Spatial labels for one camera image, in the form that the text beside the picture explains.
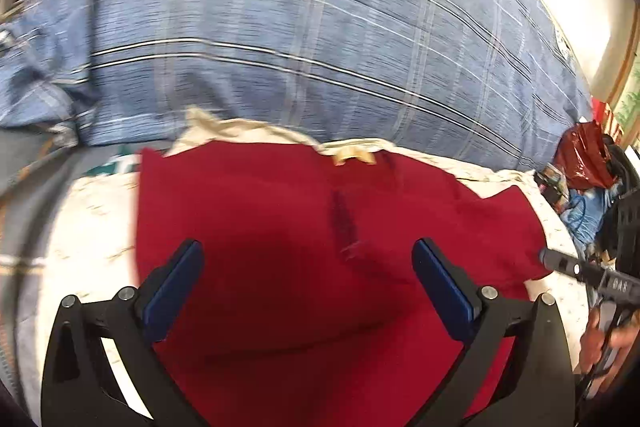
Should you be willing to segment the person's right hand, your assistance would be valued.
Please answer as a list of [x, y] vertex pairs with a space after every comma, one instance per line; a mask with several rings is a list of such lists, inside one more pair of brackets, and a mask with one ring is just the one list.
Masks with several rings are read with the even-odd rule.
[[592, 308], [585, 332], [580, 338], [580, 352], [578, 367], [585, 374], [590, 371], [602, 358], [604, 346], [617, 349], [616, 358], [606, 376], [613, 378], [622, 368], [631, 347], [639, 334], [639, 313], [634, 312], [634, 317], [624, 326], [617, 327], [606, 339], [605, 332], [600, 329], [600, 311]]

